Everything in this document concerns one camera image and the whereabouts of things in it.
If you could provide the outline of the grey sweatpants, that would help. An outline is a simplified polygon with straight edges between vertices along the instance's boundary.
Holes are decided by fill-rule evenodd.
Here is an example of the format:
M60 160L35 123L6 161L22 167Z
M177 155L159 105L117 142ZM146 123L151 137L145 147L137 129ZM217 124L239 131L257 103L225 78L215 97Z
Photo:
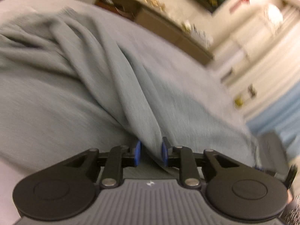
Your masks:
M1 157L29 172L137 140L127 177L167 177L161 145L214 149L254 166L257 145L225 88L130 22L65 9L1 25Z

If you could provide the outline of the long grey tv sideboard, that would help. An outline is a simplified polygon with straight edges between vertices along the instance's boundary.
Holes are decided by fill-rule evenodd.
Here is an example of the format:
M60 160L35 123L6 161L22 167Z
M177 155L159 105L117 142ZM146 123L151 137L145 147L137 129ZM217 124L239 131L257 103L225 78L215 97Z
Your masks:
M184 32L179 24L169 18L165 13L155 9L142 0L79 1L96 5L135 22L175 45L203 65L207 65L213 60L213 55L188 33Z

